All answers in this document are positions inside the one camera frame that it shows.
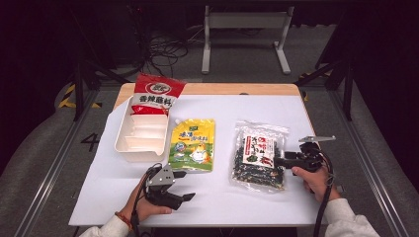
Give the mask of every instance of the plastic food tray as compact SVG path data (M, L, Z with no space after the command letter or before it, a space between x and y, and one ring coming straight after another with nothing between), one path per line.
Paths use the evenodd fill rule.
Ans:
M132 97L118 132L115 149L129 162L162 161L169 118L166 115L132 116Z

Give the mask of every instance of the white sleeve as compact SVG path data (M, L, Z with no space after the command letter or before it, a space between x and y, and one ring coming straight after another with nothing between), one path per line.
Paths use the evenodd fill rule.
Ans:
M129 233L128 226L117 216L113 216L104 226L90 227L80 237L122 237Z
M327 237L378 236L376 231L363 215L355 215L345 198L330 200L324 210L329 225Z

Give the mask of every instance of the hand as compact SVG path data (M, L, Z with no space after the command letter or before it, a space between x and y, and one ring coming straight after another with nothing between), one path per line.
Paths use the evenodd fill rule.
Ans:
M326 181L329 178L326 167L321 167L315 173L308 172L299 167L293 167L292 171L295 175L302 177L304 186L308 191L313 191L315 199L319 202L323 201L324 193L326 192ZM329 200L340 198L339 192L333 185Z
M126 206L124 206L124 208L121 210L121 214L128 220L130 220L131 218L131 213L132 213L133 206L135 203L135 198L136 198L136 195L138 194L139 188L144 178L145 176L142 176L141 181L138 183L138 185L130 194L129 199L126 202ZM170 214L172 213L172 209L167 206L158 206L158 205L151 204L147 199L145 199L145 197L143 197L138 201L138 204L136 205L136 212L138 213L139 221L142 221L153 214Z

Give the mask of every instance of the seaweed snack bag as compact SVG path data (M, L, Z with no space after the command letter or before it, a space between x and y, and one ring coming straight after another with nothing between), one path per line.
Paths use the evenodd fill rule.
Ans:
M135 82L133 115L168 115L187 82L140 73Z
M174 170L210 172L213 163L215 122L187 119L172 132L169 163Z
M255 122L238 122L232 180L251 191L284 189L284 169L276 167L274 157L281 157L288 136L286 127Z

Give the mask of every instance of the metal rod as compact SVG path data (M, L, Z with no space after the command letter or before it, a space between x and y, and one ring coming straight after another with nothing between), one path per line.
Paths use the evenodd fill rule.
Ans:
M294 84L298 87L303 86L306 83L308 83L308 82L316 79L317 77L321 76L323 73L326 73L326 72L334 69L341 62L342 62L341 60L337 60L335 62L327 64L327 65L323 66L322 68L320 68L320 69L314 71L313 73L309 74L308 76L304 77L303 79L294 82Z
M357 130L355 129L354 125L346 120L346 115L344 111L342 110L342 101L339 98L339 95L336 91L328 91L330 99L334 105L335 110L339 114L339 118L344 123L346 130L348 131L352 143L355 146L357 153L358 153L358 161L360 162L360 165L362 169L364 170L364 173L367 177L367 180L370 183L370 186L373 190L373 193L375 194L377 198L377 202L379 206L381 207L381 210L384 214L385 219L388 222L388 225L393 233L394 236L409 236L407 233L406 228L403 225L402 220L400 219L400 216L397 213L397 210L395 209L395 206L393 205L387 190L382 183L381 179L379 178L377 174L377 170L374 167L374 164L372 162L372 159L367 152L367 149L365 148Z
M83 123L84 118L87 115L92 103L96 99L98 92L89 91L87 96L87 103L83 110L83 113L80 115L80 118L73 122L70 129L65 136L65 139L59 148L55 159L53 160L51 166L49 167L48 172L45 175L45 178L38 188L37 194L34 197L30 207L28 208L27 213L25 214L21 224L19 225L18 230L15 233L15 237L24 237L29 236L38 217L41 214L44 204L46 203L49 194L52 191L53 186L55 185L56 180L62 170L62 167L65 164L65 161L68 156L68 150L72 145L75 135L77 134L78 129Z

